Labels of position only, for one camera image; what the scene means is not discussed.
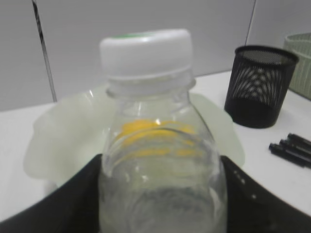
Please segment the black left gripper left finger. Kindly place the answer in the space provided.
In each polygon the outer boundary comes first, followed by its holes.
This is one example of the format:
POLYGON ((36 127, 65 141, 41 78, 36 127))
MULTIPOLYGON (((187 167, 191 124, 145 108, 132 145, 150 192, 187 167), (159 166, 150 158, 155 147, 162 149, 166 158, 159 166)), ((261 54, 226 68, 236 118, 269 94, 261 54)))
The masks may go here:
POLYGON ((40 202, 2 221, 2 233, 98 233, 98 176, 102 156, 96 155, 66 183, 40 202))

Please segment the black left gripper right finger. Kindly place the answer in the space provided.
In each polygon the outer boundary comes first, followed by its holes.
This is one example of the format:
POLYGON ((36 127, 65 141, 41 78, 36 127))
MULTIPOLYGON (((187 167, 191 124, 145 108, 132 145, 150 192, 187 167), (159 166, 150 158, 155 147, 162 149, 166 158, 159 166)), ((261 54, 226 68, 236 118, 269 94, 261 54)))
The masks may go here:
POLYGON ((228 194, 228 233, 309 233, 311 217, 279 199, 221 156, 228 194))

